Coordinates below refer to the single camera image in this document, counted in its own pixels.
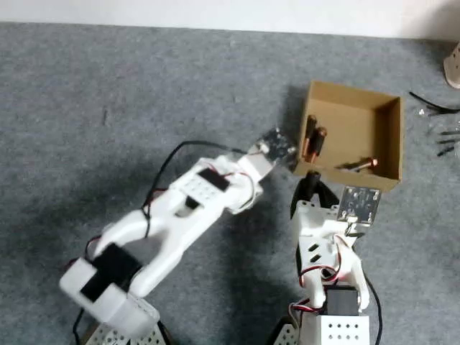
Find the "circuit board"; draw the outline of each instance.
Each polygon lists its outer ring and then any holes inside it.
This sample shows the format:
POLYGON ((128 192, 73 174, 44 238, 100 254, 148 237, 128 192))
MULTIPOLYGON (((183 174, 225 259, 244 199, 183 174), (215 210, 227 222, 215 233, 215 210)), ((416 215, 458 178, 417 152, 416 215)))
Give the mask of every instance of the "circuit board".
POLYGON ((379 189, 346 186, 340 201, 337 220, 371 225, 377 213, 381 194, 379 189))

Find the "white 3d printed part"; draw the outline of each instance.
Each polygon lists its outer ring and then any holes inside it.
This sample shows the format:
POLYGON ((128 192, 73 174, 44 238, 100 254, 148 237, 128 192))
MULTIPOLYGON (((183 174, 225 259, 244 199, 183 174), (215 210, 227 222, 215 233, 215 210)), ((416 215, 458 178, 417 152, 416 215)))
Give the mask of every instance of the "white 3d printed part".
POLYGON ((304 313, 299 345, 369 345, 369 316, 304 313))

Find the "mounting hole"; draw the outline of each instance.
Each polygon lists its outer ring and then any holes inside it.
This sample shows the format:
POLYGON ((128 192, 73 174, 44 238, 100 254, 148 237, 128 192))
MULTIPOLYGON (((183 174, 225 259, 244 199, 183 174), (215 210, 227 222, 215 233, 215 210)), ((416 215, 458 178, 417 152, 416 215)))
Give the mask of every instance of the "mounting hole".
POLYGON ((315 243, 313 244, 310 248, 308 248, 309 252, 313 252, 315 249, 317 249, 319 246, 315 243))
POLYGON ((321 258, 321 255, 318 255, 318 254, 317 254, 317 255, 315 255, 314 257, 312 257, 312 258, 310 259, 310 262, 317 262, 320 258, 321 258))
POLYGON ((326 278, 326 279, 332 276, 332 274, 331 274, 326 268, 323 268, 323 269, 321 270, 321 274, 322 274, 323 277, 326 278))

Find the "gray carpet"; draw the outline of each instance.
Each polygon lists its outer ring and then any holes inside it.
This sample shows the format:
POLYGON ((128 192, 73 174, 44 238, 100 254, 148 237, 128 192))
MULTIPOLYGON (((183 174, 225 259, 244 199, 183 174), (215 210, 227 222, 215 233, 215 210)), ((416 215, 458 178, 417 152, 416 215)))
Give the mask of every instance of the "gray carpet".
MULTIPOLYGON (((71 343, 78 307, 58 289, 63 265, 142 203, 178 142, 247 148, 275 124, 295 135, 312 79, 459 104, 441 69, 453 46, 0 24, 1 342, 71 343)), ((404 179, 384 195, 357 245, 382 299, 385 345, 459 338, 460 163, 454 155, 437 159, 427 134, 430 123, 455 121, 420 118, 419 108, 407 100, 404 179)), ((184 149, 164 183, 218 153, 184 149)), ((264 344, 302 296, 289 227, 296 180, 277 169, 251 211, 223 216, 148 297, 179 344, 264 344)), ((367 313, 374 339, 374 302, 367 313)))

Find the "cable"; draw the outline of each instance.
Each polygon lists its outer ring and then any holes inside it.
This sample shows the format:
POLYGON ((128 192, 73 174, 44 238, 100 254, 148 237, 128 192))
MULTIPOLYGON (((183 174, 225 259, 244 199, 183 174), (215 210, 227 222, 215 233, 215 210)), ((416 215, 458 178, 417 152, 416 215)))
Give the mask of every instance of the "cable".
POLYGON ((419 101, 422 101, 423 103, 428 104, 429 106, 431 106, 432 109, 438 110, 440 112, 439 115, 442 115, 442 114, 455 114, 455 113, 458 113, 460 111, 460 109, 446 108, 444 106, 439 106, 438 104, 434 104, 433 102, 430 102, 427 99, 424 99, 423 97, 420 97, 419 95, 413 93, 412 91, 409 91, 409 94, 412 97, 418 99, 419 101))
POLYGON ((175 149, 173 151, 171 151, 171 153, 166 157, 166 160, 163 162, 163 164, 161 165, 160 169, 158 170, 156 176, 153 179, 152 187, 150 187, 149 192, 147 193, 145 201, 144 201, 144 203, 142 205, 142 212, 144 213, 145 218, 147 220, 147 229, 146 229, 145 235, 144 235, 145 239, 149 236, 149 232, 150 232, 150 202, 149 202, 150 198, 152 197, 152 194, 154 193, 154 191, 157 189, 157 186, 158 186, 158 183, 160 181, 160 178, 161 178, 162 174, 164 173, 164 171, 166 170, 166 167, 170 163, 171 159, 174 158, 174 155, 182 147, 187 146, 187 145, 201 145, 201 146, 215 147, 215 148, 225 150, 225 151, 229 151, 229 152, 240 153, 242 155, 246 154, 246 152, 243 151, 242 149, 237 149, 237 148, 234 148, 234 147, 229 147, 229 146, 226 146, 226 145, 217 144, 215 142, 208 142, 206 140, 188 140, 188 141, 181 142, 178 146, 176 146, 175 149))
POLYGON ((183 148, 184 146, 187 146, 187 145, 202 145, 202 146, 216 147, 218 149, 225 150, 225 151, 241 153, 242 155, 246 154, 246 152, 243 151, 242 149, 237 149, 237 148, 234 148, 234 147, 229 147, 229 146, 226 146, 226 145, 217 144, 215 142, 208 142, 206 140, 187 140, 187 141, 181 142, 178 146, 175 147, 175 149, 173 151, 171 151, 171 153, 167 156, 166 160, 163 162, 160 170, 158 170, 158 173, 156 174, 155 178, 153 179, 152 187, 150 188, 149 193, 147 194, 147 197, 145 198, 145 202, 144 202, 143 206, 147 205, 147 202, 150 199, 150 196, 152 195, 153 191, 157 187, 158 182, 160 181, 161 175, 164 173, 164 171, 165 171, 167 165, 170 163, 171 159, 174 157, 174 155, 181 148, 183 148))
POLYGON ((84 312, 85 312, 85 310, 83 308, 80 308, 80 312, 78 312, 78 316, 77 316, 77 318, 75 320, 75 323, 73 323, 73 327, 72 327, 72 333, 73 333, 73 336, 75 337, 75 343, 77 345, 81 345, 80 336, 78 335, 77 328, 78 328, 78 324, 80 323, 84 312))
POLYGON ((362 271, 364 274, 364 279, 366 280, 368 286, 370 287, 372 294, 374 295, 375 299, 375 304, 377 304, 377 315, 379 318, 379 331, 377 332, 377 338, 375 339, 375 345, 380 344, 380 339, 382 338, 382 332, 383 332, 383 317, 382 317, 382 304, 380 303, 379 296, 377 294, 377 291, 375 290, 374 286, 372 285, 371 281, 366 275, 366 272, 363 270, 362 271))
POLYGON ((454 150, 455 150, 455 146, 446 147, 445 149, 442 149, 440 152, 438 152, 437 156, 438 157, 444 156, 446 153, 452 152, 454 150))

